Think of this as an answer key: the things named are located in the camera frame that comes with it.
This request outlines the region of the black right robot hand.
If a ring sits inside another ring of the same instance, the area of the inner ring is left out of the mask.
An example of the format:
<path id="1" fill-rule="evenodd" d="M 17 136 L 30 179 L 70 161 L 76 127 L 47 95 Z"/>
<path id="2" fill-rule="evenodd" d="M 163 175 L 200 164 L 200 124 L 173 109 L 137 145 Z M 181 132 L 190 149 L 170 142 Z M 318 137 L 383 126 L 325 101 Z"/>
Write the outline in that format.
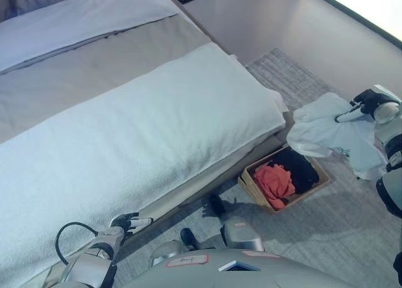
<path id="1" fill-rule="evenodd" d="M 336 123 L 346 123 L 369 115 L 377 124 L 385 125 L 401 114 L 401 99 L 379 84 L 357 95 L 350 104 L 352 109 L 336 116 Z"/>

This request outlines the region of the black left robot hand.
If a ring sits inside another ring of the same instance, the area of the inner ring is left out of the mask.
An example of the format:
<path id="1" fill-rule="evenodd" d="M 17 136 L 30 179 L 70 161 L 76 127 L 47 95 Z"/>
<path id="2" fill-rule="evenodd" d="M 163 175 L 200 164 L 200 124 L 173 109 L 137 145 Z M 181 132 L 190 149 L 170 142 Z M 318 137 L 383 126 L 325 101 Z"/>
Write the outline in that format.
<path id="1" fill-rule="evenodd" d="M 153 218 L 142 218 L 139 213 L 120 214 L 110 222 L 110 227 L 120 227 L 125 237 L 134 235 L 136 228 L 144 228 L 154 223 Z"/>

